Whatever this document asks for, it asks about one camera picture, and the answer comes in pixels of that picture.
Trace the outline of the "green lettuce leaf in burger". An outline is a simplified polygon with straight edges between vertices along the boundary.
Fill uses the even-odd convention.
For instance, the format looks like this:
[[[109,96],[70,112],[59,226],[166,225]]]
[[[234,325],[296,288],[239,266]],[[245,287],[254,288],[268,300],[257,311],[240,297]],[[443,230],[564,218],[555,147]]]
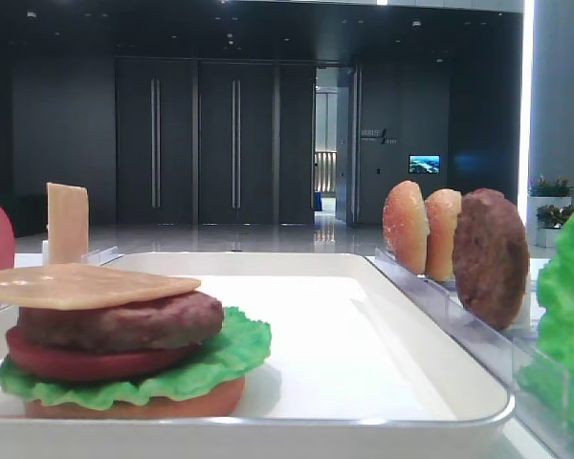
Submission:
[[[25,402],[54,407],[74,404],[100,411],[118,402],[143,406],[154,398],[182,402],[210,393],[220,383],[244,376],[271,354],[268,323],[252,320],[236,307],[224,310],[219,334],[203,342],[184,362],[154,375],[114,382],[52,382],[19,368],[10,358],[0,364],[0,388]]]

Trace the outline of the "brown meat patty in burger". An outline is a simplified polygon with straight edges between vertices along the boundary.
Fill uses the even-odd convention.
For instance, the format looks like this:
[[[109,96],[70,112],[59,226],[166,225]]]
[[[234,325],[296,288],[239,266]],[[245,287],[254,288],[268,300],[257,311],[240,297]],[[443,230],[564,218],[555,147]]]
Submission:
[[[223,321],[221,301],[193,291],[93,310],[22,308],[18,328],[34,344],[117,353],[199,343],[217,335]]]

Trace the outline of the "standing brown meat patty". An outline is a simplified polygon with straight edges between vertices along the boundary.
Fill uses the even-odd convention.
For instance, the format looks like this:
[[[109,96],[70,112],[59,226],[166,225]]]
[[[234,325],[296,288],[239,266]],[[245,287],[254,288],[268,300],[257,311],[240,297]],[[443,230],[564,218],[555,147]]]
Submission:
[[[479,188],[462,197],[453,237],[455,288],[462,306],[496,330],[516,319],[529,273],[525,227],[504,195]]]

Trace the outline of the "standing yellow cheese slice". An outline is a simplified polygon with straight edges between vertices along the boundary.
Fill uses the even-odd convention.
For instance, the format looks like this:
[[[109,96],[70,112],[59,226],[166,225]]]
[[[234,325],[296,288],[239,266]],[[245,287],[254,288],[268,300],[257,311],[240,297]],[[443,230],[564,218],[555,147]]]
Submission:
[[[49,263],[79,263],[89,251],[89,199],[85,187],[47,183]]]

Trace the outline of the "red tomato slice in burger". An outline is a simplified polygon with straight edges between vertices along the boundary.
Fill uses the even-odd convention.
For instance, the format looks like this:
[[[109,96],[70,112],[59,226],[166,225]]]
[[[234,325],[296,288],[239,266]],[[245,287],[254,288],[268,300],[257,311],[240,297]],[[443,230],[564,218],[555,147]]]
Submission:
[[[74,383],[113,381],[147,375],[168,368],[200,348],[197,343],[164,350],[98,354],[32,344],[19,327],[6,333],[8,356],[14,364],[36,376]]]

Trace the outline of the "flat yellow cheese slice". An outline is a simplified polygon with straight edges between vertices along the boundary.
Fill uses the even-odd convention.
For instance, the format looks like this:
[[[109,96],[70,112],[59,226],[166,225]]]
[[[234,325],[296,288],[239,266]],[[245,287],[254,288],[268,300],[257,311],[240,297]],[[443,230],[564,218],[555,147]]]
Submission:
[[[51,264],[0,271],[0,303],[80,311],[121,306],[195,291],[201,281],[87,264]]]

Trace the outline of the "standing green lettuce leaf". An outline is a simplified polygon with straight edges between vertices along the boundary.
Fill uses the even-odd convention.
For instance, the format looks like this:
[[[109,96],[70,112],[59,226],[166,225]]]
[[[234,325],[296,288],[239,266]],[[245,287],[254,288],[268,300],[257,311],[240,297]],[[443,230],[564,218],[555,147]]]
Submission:
[[[533,361],[517,381],[557,414],[574,435],[574,212],[556,240],[554,257],[539,271],[537,299],[545,309]]]

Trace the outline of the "white rectangular metal tray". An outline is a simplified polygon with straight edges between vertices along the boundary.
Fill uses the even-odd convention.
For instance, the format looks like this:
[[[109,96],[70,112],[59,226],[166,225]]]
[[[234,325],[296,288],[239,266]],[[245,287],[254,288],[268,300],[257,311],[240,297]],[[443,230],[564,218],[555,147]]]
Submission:
[[[197,277],[272,329],[230,418],[27,419],[0,392],[0,458],[487,458],[511,391],[353,254],[124,255],[118,269]],[[16,312],[0,312],[0,359]]]

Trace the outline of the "bottom bun in burger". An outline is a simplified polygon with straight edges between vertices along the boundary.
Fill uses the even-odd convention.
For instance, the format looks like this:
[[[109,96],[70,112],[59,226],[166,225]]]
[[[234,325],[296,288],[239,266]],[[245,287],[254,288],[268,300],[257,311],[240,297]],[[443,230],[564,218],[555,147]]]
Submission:
[[[24,403],[27,418],[43,419],[123,419],[148,420],[187,417],[230,416],[241,400],[245,388],[245,377],[221,382],[208,394],[177,402],[166,397],[151,398],[148,404],[136,406],[126,402],[115,402],[106,410],[94,410],[66,403],[44,406],[40,401]]]

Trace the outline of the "potted red flower plants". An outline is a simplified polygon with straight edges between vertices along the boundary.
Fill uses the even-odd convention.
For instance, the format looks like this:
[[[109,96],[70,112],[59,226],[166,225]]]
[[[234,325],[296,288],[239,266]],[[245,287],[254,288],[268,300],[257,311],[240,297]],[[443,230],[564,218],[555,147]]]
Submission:
[[[540,176],[533,179],[528,188],[526,232],[530,245],[547,247],[547,237],[539,236],[539,230],[560,230],[571,215],[573,186],[567,178],[555,180]]]

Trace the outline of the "wall mounted small screen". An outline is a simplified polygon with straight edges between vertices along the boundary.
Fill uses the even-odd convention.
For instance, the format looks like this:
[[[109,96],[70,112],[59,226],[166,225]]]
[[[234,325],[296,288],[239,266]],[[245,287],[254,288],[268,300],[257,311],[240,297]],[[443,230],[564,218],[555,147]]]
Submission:
[[[438,155],[409,155],[409,174],[431,174],[440,173],[440,157]]]

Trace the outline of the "right long clear acrylic rail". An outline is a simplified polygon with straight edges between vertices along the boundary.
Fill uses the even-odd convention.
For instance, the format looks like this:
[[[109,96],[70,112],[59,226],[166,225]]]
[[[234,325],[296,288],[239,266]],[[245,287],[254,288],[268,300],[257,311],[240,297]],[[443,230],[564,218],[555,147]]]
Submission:
[[[494,458],[574,458],[574,386],[568,370],[535,343],[536,324],[529,318],[534,293],[526,294],[517,324],[497,332],[461,306],[452,281],[410,273],[383,249],[375,251],[373,263],[515,396],[514,418]]]

